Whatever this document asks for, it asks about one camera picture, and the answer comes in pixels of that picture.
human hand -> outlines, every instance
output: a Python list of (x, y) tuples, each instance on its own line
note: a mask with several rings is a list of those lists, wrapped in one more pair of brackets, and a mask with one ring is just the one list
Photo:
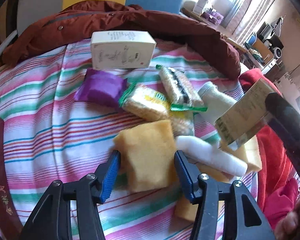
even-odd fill
[(297, 200), (294, 210), (279, 221), (274, 235), (277, 240), (300, 239), (300, 198)]

white box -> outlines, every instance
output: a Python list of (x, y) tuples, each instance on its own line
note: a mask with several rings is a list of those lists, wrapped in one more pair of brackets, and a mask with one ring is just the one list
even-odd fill
[(148, 32), (103, 31), (91, 38), (94, 69), (148, 67), (156, 42)]
[(255, 136), (272, 118), (266, 110), (266, 97), (275, 90), (260, 78), (231, 108), (216, 120), (215, 127), (232, 150)]
[(209, 1), (209, 0), (199, 0), (199, 1), (195, 4), (195, 6), (194, 6), (194, 8), (193, 8), (192, 11), (193, 11), (195, 14), (197, 14), (197, 15), (200, 16), (200, 15), (202, 14), (203, 9), (207, 6), (208, 1)]

snack bar package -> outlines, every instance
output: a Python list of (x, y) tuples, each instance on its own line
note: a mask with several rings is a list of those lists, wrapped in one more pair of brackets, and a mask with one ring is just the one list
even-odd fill
[(142, 84), (132, 84), (119, 99), (123, 110), (133, 113), (148, 122), (170, 119), (173, 133), (194, 135), (192, 112), (172, 112), (164, 94)]
[(74, 95), (74, 100), (119, 109), (118, 100), (126, 89), (126, 79), (88, 68), (81, 87)]
[(162, 65), (157, 65), (156, 69), (159, 70), (159, 76), (171, 102), (170, 109), (172, 111), (207, 111), (202, 99), (182, 71)]

red blanket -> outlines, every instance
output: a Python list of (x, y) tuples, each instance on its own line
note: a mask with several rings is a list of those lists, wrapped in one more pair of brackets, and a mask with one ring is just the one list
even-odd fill
[[(278, 93), (278, 89), (265, 78), (259, 69), (251, 69), (239, 77), (246, 92), (260, 78), (266, 80)], [(258, 173), (258, 205), (263, 211), (266, 199), (275, 190), (286, 185), (292, 164), (285, 154), (281, 139), (266, 125), (257, 133), (262, 170)]]
[(267, 198), (263, 213), (274, 230), (278, 222), (293, 210), (298, 197), (298, 182), (291, 178), (284, 187), (277, 189)]

striped bedsheet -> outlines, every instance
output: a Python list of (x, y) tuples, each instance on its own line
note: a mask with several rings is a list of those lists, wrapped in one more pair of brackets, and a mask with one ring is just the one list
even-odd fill
[[(160, 41), (149, 68), (112, 70), (163, 92), (156, 64), (185, 71), (198, 90), (212, 81), (235, 99), (243, 95), (230, 81), (186, 45)], [(69, 44), (28, 59), (13, 69), (0, 68), (0, 117), (5, 121), (4, 159), (13, 203), (24, 224), (42, 193), (55, 179), (79, 180), (107, 160), (113, 138), (125, 128), (143, 123), (130, 113), (75, 102), (86, 69), (91, 67), (90, 39)], [(209, 143), (219, 136), (214, 127), (195, 115), (195, 135)], [(257, 174), (242, 181), (256, 198)], [(107, 240), (188, 239), (192, 224), (173, 216), (181, 196), (178, 185), (131, 194), (125, 174), (118, 175), (107, 202), (98, 207)], [(216, 239), (222, 238), (223, 216), (218, 218)], [(71, 203), (74, 239), (78, 239), (75, 202)]]

